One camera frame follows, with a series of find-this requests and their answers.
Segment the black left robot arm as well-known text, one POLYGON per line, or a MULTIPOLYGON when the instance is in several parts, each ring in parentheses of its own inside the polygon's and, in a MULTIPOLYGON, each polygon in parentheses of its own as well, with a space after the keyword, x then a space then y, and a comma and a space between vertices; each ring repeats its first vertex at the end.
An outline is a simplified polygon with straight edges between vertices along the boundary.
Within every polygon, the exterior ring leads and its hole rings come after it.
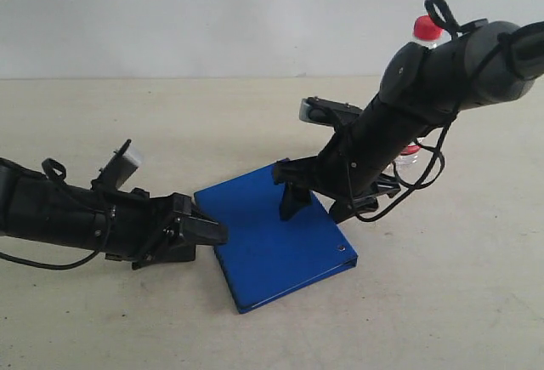
POLYGON ((224 245, 225 225, 205 215, 190 196, 152 197, 134 188, 119 191, 100 179, 90 188, 65 182, 53 159, 43 172, 1 161, 1 232, 5 236, 85 249, 92 257, 150 265, 191 262, 196 248, 224 245))

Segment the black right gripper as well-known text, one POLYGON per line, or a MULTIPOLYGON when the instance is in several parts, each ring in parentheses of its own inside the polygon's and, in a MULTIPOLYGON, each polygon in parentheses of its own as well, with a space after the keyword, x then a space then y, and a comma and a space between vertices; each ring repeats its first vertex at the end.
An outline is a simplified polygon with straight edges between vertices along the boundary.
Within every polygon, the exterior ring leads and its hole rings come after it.
POLYGON ((329 215, 336 224, 376 212, 380 196, 400 192, 399 181, 383 170, 401 150, 402 115, 385 105, 367 106, 353 122, 334 128, 317 155, 274 165, 273 180, 284 185, 280 219, 288 221, 311 206, 310 191, 335 200, 329 215))

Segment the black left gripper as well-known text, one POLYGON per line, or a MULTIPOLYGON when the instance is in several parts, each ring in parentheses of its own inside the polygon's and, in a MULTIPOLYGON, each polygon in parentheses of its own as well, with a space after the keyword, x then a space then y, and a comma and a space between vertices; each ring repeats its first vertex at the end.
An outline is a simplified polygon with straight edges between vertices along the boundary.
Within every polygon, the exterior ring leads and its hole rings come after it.
POLYGON ((190 196, 173 193, 150 200, 150 233, 131 263, 132 270, 196 259, 196 245, 224 245, 228 228, 193 206, 190 196))

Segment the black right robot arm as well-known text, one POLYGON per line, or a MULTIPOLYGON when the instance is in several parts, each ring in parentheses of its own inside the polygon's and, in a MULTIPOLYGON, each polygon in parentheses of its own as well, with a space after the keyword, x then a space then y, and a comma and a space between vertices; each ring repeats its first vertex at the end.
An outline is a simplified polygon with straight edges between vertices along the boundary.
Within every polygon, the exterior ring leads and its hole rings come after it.
POLYGON ((331 126, 334 133, 318 155, 274 165, 273 180, 284 187, 280 218, 291 219, 319 192, 333 200, 336 223, 380 219, 386 213, 380 196, 399 204, 428 187, 426 176, 407 184, 398 174, 385 174, 408 145, 436 128, 447 131, 461 111, 518 100, 542 73, 542 23, 481 21, 437 48, 407 43, 365 108, 304 99, 301 120, 331 126))

